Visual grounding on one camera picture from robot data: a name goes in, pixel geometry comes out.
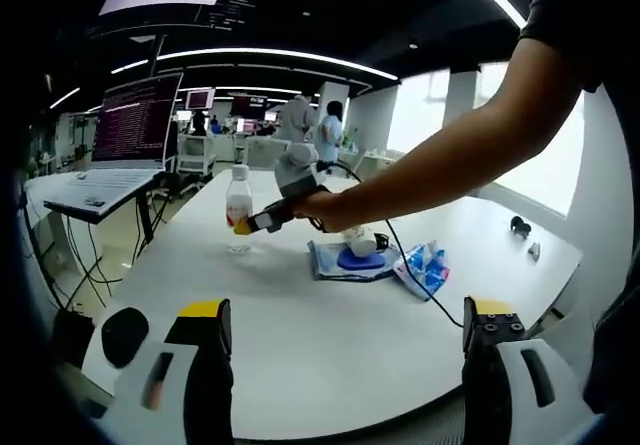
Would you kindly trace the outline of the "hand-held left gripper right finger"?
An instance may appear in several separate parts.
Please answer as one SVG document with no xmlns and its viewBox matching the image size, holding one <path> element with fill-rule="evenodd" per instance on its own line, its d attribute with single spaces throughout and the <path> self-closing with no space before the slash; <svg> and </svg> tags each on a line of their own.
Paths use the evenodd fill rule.
<svg viewBox="0 0 640 445">
<path fill-rule="evenodd" d="M 606 417 L 583 399 L 570 365 L 530 338 L 509 305 L 464 300 L 465 444 L 594 444 Z"/>
</svg>

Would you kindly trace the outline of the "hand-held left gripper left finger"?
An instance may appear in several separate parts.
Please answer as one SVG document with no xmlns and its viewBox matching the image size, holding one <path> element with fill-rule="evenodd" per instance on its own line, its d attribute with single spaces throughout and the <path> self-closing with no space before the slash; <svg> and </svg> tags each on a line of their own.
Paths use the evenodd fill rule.
<svg viewBox="0 0 640 445">
<path fill-rule="evenodd" d="M 133 307 L 112 317 L 115 444 L 231 444 L 231 307 L 227 299 L 178 312 L 154 341 Z"/>
</svg>

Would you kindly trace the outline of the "person's right hand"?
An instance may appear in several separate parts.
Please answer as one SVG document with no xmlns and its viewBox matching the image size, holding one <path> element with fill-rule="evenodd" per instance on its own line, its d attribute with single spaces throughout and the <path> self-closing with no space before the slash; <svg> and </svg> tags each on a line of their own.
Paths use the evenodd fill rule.
<svg viewBox="0 0 640 445">
<path fill-rule="evenodd" d="M 342 232 L 356 224 L 351 207 L 342 193 L 319 191 L 298 198 L 291 205 L 299 218 L 319 220 L 327 232 Z"/>
</svg>

